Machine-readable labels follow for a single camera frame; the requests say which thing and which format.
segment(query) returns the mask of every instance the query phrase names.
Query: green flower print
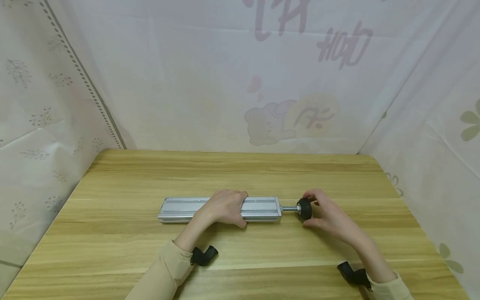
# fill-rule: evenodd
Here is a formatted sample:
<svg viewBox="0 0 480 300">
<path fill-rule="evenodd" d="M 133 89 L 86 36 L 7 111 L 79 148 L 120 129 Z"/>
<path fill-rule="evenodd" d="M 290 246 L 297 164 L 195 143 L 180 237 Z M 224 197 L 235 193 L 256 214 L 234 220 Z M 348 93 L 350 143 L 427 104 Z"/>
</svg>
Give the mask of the green flower print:
<svg viewBox="0 0 480 300">
<path fill-rule="evenodd" d="M 392 183 L 392 185 L 395 187 L 396 189 L 396 192 L 400 195 L 400 197 L 403 197 L 403 191 L 401 189 L 399 189 L 398 187 L 396 187 L 396 185 L 398 184 L 398 177 L 397 175 L 394 175 L 392 177 L 392 175 L 390 175 L 390 173 L 385 173 L 388 177 L 388 180 L 390 180 L 390 182 Z"/>
<path fill-rule="evenodd" d="M 459 274 L 463 274 L 463 267 L 461 264 L 457 263 L 456 261 L 449 260 L 447 258 L 450 257 L 450 249 L 445 244 L 440 244 L 438 247 L 438 252 L 440 256 L 445 260 L 447 266 Z"/>
<path fill-rule="evenodd" d="M 468 110 L 462 114 L 460 120 L 466 124 L 473 124 L 462 131 L 461 138 L 465 142 L 472 140 L 480 132 L 480 99 L 475 104 L 476 113 Z"/>
</svg>

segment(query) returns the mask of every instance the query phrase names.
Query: printed leaf pattern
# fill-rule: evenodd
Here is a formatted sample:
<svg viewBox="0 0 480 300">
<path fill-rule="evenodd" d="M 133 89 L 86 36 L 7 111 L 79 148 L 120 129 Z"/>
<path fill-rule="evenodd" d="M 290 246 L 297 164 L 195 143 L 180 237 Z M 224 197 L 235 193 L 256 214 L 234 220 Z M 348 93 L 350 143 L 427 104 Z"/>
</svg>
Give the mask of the printed leaf pattern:
<svg viewBox="0 0 480 300">
<path fill-rule="evenodd" d="M 73 155 L 79 153 L 80 151 L 83 150 L 84 148 L 84 145 L 85 145 L 85 139 L 84 137 L 80 137 L 80 139 L 78 140 L 77 142 L 77 147 L 75 148 L 75 150 L 73 151 Z"/>
<path fill-rule="evenodd" d="M 22 203 L 22 201 L 19 201 L 13 205 L 12 209 L 12 215 L 13 215 L 13 221 L 10 222 L 10 230 L 12 230 L 15 225 L 22 220 L 25 217 L 25 205 Z"/>
<path fill-rule="evenodd" d="M 51 78 L 57 86 L 66 86 L 73 83 L 70 77 L 63 75 L 62 73 L 57 75 L 49 74 L 48 77 Z"/>
<path fill-rule="evenodd" d="M 28 87 L 28 84 L 31 83 L 30 72 L 28 71 L 27 65 L 19 60 L 7 60 L 5 63 L 7 68 L 7 73 L 10 74 L 16 84 L 21 84 L 24 88 Z"/>
<path fill-rule="evenodd" d="M 45 204 L 47 205 L 47 209 L 49 211 L 58 214 L 63 205 L 65 204 L 65 200 L 57 196 L 52 196 L 49 197 L 47 201 L 45 201 Z"/>
<path fill-rule="evenodd" d="M 461 264 L 457 263 L 454 260 L 447 259 L 450 257 L 451 254 L 450 248 L 448 248 L 447 245 L 441 243 L 438 247 L 438 252 L 440 253 L 440 256 L 445 260 L 447 266 L 452 269 L 452 271 L 463 274 L 464 270 Z"/>
<path fill-rule="evenodd" d="M 473 140 L 480 132 L 480 99 L 475 104 L 476 112 L 467 110 L 460 116 L 460 120 L 473 126 L 464 129 L 460 135 L 465 142 Z"/>
<path fill-rule="evenodd" d="M 83 101 L 85 104 L 92 105 L 92 106 L 96 106 L 96 102 L 95 102 L 95 100 L 93 100 L 93 99 L 87 98 L 87 99 L 82 99 L 82 101 Z"/>
<path fill-rule="evenodd" d="M 27 150 L 25 152 L 20 152 L 25 158 L 35 159 L 35 160 L 44 160 L 47 159 L 50 153 L 43 150 Z"/>
<path fill-rule="evenodd" d="M 60 36 L 53 36 L 52 39 L 48 42 L 48 50 L 54 51 L 58 50 L 58 52 L 62 51 L 64 47 L 62 47 L 61 37 Z"/>
<path fill-rule="evenodd" d="M 103 141 L 99 138 L 95 138 L 92 141 L 92 146 L 95 149 L 95 151 L 100 152 L 103 149 Z"/>
<path fill-rule="evenodd" d="M 391 183 L 393 184 L 393 186 L 395 187 L 396 192 L 400 195 L 400 197 L 403 197 L 403 191 L 396 186 L 396 185 L 398 184 L 398 181 L 399 181 L 399 180 L 398 180 L 398 176 L 397 176 L 397 175 L 394 175 L 394 176 L 392 177 L 392 175 L 391 175 L 390 173 L 388 173 L 388 172 L 385 173 L 385 174 L 387 175 L 388 180 L 390 180 L 390 182 L 391 182 Z"/>
<path fill-rule="evenodd" d="M 67 173 L 64 170 L 53 171 L 53 177 L 60 182 L 67 182 Z"/>
<path fill-rule="evenodd" d="M 32 126 L 37 127 L 42 127 L 49 124 L 49 122 L 52 121 L 50 109 L 51 108 L 44 108 L 41 114 L 32 115 L 32 119 L 28 121 L 32 123 Z"/>
<path fill-rule="evenodd" d="M 33 4 L 30 0 L 1 0 L 2 6 L 12 8 L 12 5 L 15 3 L 23 4 L 24 6 L 28 6 Z"/>
</svg>

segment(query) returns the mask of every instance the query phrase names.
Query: black knob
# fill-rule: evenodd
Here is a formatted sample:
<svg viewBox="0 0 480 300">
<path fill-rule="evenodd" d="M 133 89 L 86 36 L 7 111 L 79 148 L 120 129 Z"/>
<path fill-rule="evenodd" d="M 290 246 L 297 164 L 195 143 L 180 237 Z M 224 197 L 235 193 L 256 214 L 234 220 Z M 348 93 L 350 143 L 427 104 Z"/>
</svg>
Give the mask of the black knob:
<svg viewBox="0 0 480 300">
<path fill-rule="evenodd" d="M 297 205 L 300 206 L 300 217 L 304 220 L 308 220 L 312 217 L 312 205 L 310 204 L 310 200 L 306 198 L 301 198 Z"/>
</svg>

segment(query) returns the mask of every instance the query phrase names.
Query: wooden table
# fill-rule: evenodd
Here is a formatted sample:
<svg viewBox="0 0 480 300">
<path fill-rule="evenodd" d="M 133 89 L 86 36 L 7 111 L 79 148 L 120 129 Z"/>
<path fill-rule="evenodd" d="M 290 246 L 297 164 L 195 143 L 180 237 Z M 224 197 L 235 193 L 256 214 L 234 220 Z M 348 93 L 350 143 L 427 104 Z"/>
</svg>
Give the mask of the wooden table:
<svg viewBox="0 0 480 300">
<path fill-rule="evenodd" d="M 159 223 L 164 197 L 230 188 L 293 205 L 313 187 L 376 239 L 416 300 L 468 299 L 370 156 L 143 150 L 98 155 L 4 299 L 124 299 L 184 227 Z M 220 254 L 194 269 L 180 299 L 361 299 L 336 269 L 355 253 L 292 213 L 246 230 L 215 224 L 199 244 Z"/>
</svg>

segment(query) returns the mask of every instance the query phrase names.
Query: wrist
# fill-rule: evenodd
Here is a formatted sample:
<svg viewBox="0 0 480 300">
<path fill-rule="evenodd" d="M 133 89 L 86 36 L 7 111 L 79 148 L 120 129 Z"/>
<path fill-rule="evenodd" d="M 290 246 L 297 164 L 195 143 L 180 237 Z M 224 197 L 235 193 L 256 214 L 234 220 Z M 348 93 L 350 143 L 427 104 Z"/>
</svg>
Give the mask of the wrist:
<svg viewBox="0 0 480 300">
<path fill-rule="evenodd" d="M 210 225 L 212 225 L 211 218 L 196 213 L 173 243 L 182 250 L 192 252 L 197 240 Z"/>
<path fill-rule="evenodd" d="M 210 225 L 215 223 L 215 217 L 210 212 L 200 209 L 193 215 L 190 223 L 193 223 L 196 227 L 200 227 L 205 230 L 210 227 Z"/>
<path fill-rule="evenodd" d="M 369 252 L 376 248 L 375 241 L 363 230 L 361 230 L 350 244 L 357 253 Z"/>
<path fill-rule="evenodd" d="M 359 239 L 354 245 L 354 249 L 360 257 L 371 281 L 385 283 L 397 278 L 395 272 L 380 252 L 380 248 L 368 234 L 365 233 L 364 237 Z"/>
</svg>

